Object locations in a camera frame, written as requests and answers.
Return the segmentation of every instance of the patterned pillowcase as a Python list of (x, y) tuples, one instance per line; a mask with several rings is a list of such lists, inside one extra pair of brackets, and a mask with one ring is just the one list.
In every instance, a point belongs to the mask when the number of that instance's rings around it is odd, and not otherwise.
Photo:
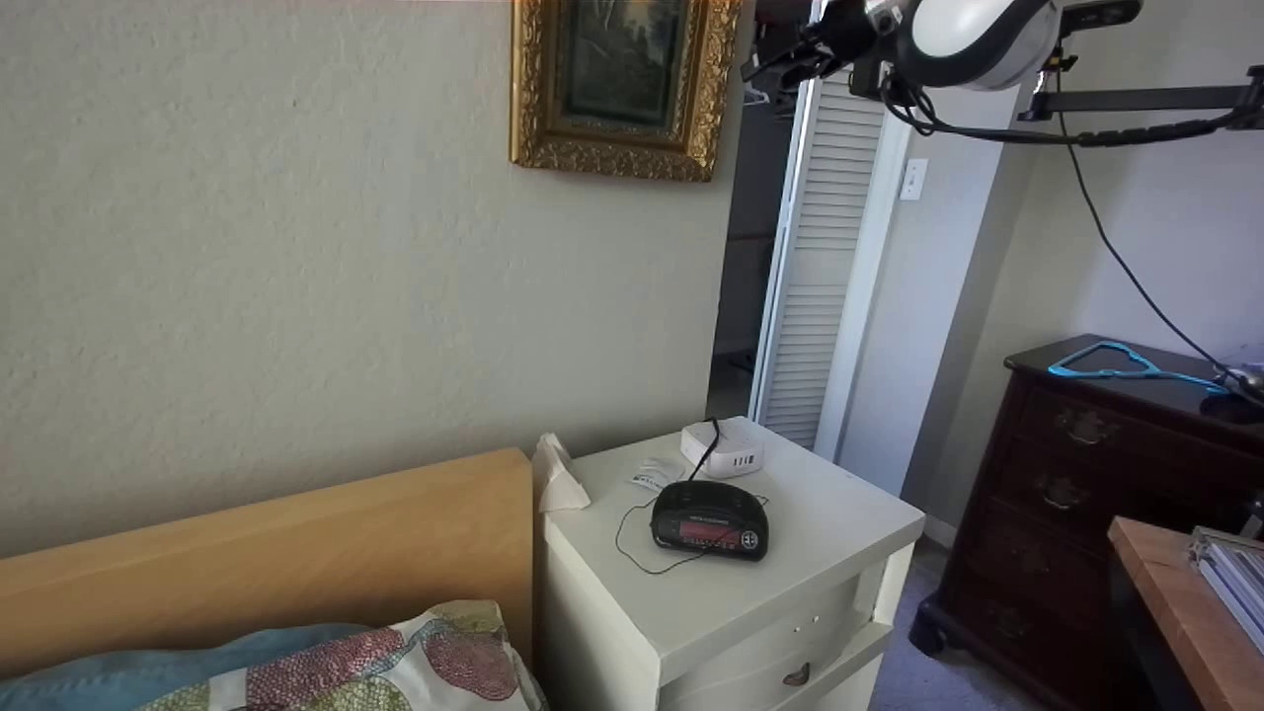
[(436, 603), (415, 620), (238, 666), (156, 699), (145, 711), (321, 708), (321, 711), (542, 711), (542, 691), (492, 602)]

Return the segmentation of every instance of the pillow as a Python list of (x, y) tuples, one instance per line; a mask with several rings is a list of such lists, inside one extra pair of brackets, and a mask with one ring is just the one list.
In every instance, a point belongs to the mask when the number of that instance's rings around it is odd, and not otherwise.
[(436, 603), (273, 662), (170, 691), (145, 711), (321, 708), (321, 711), (542, 711), (542, 691), (492, 602)]
[(40, 711), (134, 711), (174, 689), (190, 689), (206, 674), (231, 666), (248, 666), (264, 660), (293, 657), (313, 643), (365, 632), (359, 625), (301, 625), (301, 629), (264, 629), (238, 636), (222, 648), (197, 653), (103, 653), (72, 662), (57, 662), (20, 678), (0, 683), (0, 711), (40, 708)]

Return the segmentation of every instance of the gold picture frame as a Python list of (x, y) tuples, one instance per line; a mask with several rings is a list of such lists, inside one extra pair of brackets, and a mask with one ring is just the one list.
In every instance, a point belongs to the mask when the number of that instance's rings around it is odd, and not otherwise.
[(509, 159), (706, 183), (742, 0), (514, 0)]

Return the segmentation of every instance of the wooden table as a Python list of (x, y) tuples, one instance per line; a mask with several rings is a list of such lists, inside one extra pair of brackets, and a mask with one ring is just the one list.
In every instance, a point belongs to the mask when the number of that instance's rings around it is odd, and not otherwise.
[(1190, 535), (1115, 517), (1128, 575), (1205, 708), (1264, 708), (1264, 657), (1190, 557)]

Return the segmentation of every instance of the floor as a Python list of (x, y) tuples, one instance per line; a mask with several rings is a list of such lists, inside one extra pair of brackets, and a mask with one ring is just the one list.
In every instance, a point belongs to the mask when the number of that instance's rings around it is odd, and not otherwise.
[(945, 549), (918, 545), (897, 614), (897, 636), (872, 689), (872, 711), (1039, 711), (1032, 694), (983, 666), (971, 653), (945, 648), (942, 657), (925, 657), (908, 643), (918, 603), (937, 591), (945, 565)]

